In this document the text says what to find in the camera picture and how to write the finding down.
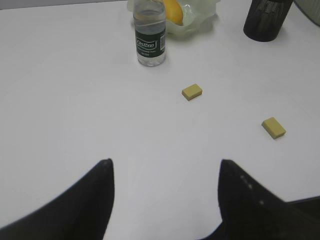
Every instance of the white table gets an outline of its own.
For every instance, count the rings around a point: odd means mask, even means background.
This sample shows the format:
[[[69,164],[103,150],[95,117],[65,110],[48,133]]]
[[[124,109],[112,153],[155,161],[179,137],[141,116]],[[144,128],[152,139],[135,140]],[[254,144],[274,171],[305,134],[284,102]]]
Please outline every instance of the white table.
[[[168,38],[148,68],[126,4],[0,11],[0,226],[109,157],[109,240],[211,233],[222,158],[285,201],[320,195],[320,28],[293,4],[276,40],[255,42],[242,30],[251,1],[223,0],[211,31]],[[194,83],[203,95],[188,102]],[[261,127],[269,117],[284,137]]]

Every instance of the green label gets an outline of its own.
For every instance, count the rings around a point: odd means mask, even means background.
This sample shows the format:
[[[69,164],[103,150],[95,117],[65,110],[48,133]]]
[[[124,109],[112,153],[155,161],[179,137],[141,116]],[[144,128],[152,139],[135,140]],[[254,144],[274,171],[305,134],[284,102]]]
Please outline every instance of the green label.
[[[153,35],[135,31],[136,51],[146,58],[155,58],[165,52],[166,29]]]

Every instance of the yellow eraser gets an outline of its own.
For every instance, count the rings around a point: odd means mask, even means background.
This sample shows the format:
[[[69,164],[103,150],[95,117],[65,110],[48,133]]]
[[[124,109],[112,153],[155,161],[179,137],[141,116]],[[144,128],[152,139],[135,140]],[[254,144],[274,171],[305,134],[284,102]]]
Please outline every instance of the yellow eraser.
[[[202,94],[202,89],[197,84],[193,84],[182,90],[182,95],[188,101],[190,101],[191,99],[194,99],[195,97],[200,96],[201,94]]]
[[[273,139],[279,138],[286,133],[286,130],[274,117],[264,120],[262,127],[264,127]]]

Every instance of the plastic bottle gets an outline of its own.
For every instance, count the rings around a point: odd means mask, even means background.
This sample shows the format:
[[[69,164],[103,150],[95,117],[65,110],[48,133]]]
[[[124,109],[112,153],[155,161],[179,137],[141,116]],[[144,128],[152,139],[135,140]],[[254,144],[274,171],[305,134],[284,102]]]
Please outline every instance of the plastic bottle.
[[[166,9],[163,0],[134,0],[136,53],[145,66],[157,66],[166,58]]]

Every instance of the black cup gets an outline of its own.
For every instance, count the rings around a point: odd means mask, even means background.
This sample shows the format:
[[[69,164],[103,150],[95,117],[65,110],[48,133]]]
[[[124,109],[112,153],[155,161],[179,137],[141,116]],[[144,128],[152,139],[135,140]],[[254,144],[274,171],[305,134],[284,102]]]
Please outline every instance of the black cup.
[[[243,31],[259,42],[274,40],[284,23],[293,0],[252,0]]]

